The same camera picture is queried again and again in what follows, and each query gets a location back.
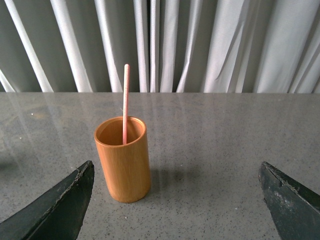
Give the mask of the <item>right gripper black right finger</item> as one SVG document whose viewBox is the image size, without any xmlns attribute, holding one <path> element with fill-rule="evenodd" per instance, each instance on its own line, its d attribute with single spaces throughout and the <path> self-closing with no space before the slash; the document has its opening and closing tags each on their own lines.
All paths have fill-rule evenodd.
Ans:
<svg viewBox="0 0 320 240">
<path fill-rule="evenodd" d="M 319 194 L 266 161 L 259 168 L 258 179 L 282 240 L 320 238 Z"/>
</svg>

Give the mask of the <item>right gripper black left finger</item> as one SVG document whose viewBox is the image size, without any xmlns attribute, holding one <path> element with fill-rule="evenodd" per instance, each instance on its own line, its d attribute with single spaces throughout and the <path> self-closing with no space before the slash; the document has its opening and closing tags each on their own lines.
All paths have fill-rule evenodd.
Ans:
<svg viewBox="0 0 320 240">
<path fill-rule="evenodd" d="M 88 160 L 0 224 L 2 240 L 75 240 L 83 225 L 95 178 Z"/>
</svg>

